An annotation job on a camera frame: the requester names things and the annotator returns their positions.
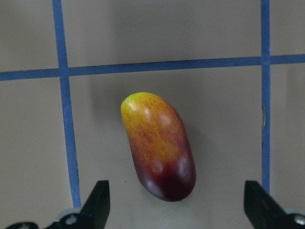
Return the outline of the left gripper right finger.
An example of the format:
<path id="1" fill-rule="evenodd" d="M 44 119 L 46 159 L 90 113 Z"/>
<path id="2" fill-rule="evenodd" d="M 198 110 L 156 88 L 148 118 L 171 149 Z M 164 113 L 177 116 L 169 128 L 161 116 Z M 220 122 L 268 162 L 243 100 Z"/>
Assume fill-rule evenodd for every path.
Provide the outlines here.
<path id="1" fill-rule="evenodd" d="M 305 215 L 287 213 L 253 180 L 244 185 L 244 212 L 254 229 L 303 229 Z"/>

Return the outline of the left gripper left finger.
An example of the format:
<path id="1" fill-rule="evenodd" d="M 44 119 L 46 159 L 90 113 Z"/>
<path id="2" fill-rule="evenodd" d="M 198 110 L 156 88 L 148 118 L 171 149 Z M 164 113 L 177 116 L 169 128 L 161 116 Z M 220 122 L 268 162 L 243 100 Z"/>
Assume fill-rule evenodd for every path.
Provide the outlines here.
<path id="1" fill-rule="evenodd" d="M 51 223 L 48 229 L 103 229 L 110 213 L 109 181 L 96 183 L 78 213 L 66 214 Z"/>

